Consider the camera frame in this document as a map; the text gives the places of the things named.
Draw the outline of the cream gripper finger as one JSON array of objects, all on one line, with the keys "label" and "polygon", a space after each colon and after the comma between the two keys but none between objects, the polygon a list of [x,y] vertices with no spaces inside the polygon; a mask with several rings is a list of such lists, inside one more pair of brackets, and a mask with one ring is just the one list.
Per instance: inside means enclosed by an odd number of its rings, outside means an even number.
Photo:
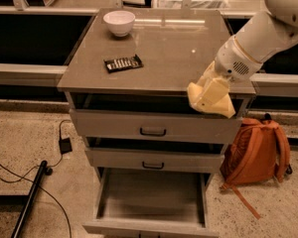
[{"label": "cream gripper finger", "polygon": [[218,114],[223,115],[226,118],[231,118],[235,114],[235,109],[228,94],[216,102],[214,108]]},{"label": "cream gripper finger", "polygon": [[191,98],[190,105],[196,111],[207,112],[213,104],[208,99],[198,97],[198,98]]}]

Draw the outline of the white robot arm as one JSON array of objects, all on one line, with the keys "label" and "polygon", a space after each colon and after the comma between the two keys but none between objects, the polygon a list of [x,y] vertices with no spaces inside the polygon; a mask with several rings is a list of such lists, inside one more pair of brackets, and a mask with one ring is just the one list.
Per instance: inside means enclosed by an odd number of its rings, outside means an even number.
[{"label": "white robot arm", "polygon": [[230,85],[249,79],[275,54],[298,44],[298,0],[264,0],[256,13],[218,50],[197,82],[187,87],[190,106],[198,112],[235,114]]}]

